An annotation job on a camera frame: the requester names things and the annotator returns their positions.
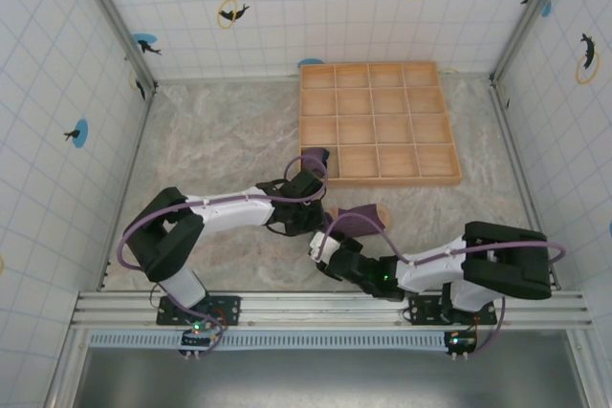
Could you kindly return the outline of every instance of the wooden tray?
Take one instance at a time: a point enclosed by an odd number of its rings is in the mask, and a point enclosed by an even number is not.
[[[457,160],[434,62],[301,67],[300,154],[330,151],[332,186],[457,185]]]

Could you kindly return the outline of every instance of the marble floor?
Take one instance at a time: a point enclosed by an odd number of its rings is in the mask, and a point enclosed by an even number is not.
[[[332,188],[326,207],[385,204],[389,236],[405,253],[437,247],[484,220],[526,226],[500,136],[488,80],[443,76],[463,171],[444,188]],[[208,82],[163,86],[145,126],[128,187],[122,232],[167,186],[192,195],[240,191],[282,177],[297,152],[297,82]],[[306,255],[310,236],[283,238],[260,227],[203,237],[188,264],[210,290],[354,290],[320,273]],[[389,255],[383,238],[361,238],[363,253]],[[126,260],[133,257],[126,249]],[[106,290],[149,290],[144,274],[111,254]]]

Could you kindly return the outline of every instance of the tiled wall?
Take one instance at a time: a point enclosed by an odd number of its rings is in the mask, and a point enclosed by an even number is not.
[[[144,109],[123,58],[94,0],[0,0],[0,406],[42,403],[97,281]]]
[[[610,368],[612,0],[553,0],[553,5],[505,81],[508,113],[548,234],[571,249],[558,264],[560,281],[584,290],[604,350],[598,358]],[[583,33],[599,55],[586,71]],[[577,82],[578,67],[584,84]],[[612,388],[612,378],[608,381]]]
[[[490,72],[525,9],[524,0],[236,0],[249,8],[231,26],[218,23],[224,1],[114,0],[132,32],[157,38],[162,55],[145,58],[158,79],[294,75],[304,58]]]

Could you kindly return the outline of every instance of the yellow ring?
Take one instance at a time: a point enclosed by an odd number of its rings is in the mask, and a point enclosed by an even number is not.
[[[127,82],[130,84],[130,88],[132,88],[132,91],[136,91],[138,90],[138,86],[136,86],[136,76],[134,75],[134,78],[132,78],[133,74],[134,69],[131,69],[130,74],[127,76]]]
[[[582,63],[586,60],[586,56],[583,56],[580,58],[580,60],[578,61],[578,67],[576,68],[576,81],[580,84],[580,85],[586,85],[587,83],[590,83],[590,81],[595,78],[595,75],[597,75],[597,72],[600,71],[600,54],[597,52],[594,52],[595,57],[597,58],[597,65],[595,66],[595,72],[593,72],[593,74],[588,77],[586,80],[580,80],[580,67],[582,66]]]
[[[227,26],[224,26],[223,24],[221,24],[221,18],[222,18],[221,10],[229,2],[233,2],[233,16],[231,18],[231,22]],[[221,4],[221,7],[219,7],[219,11],[217,12],[217,24],[219,25],[221,29],[229,29],[231,26],[233,26],[233,23],[236,21],[236,14],[238,14],[238,1],[237,0],[225,0],[223,4]]]

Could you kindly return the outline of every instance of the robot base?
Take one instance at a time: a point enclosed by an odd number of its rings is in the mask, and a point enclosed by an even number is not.
[[[214,295],[191,307],[196,312],[210,314],[225,326],[238,325],[240,318],[240,297]],[[160,298],[157,325],[191,326],[202,319],[177,308],[167,296]]]
[[[405,318],[412,325],[473,325],[474,316],[478,317],[478,325],[495,325],[497,316],[493,303],[486,304],[478,312],[465,312],[444,308],[444,295],[417,295],[408,298],[408,314]]]

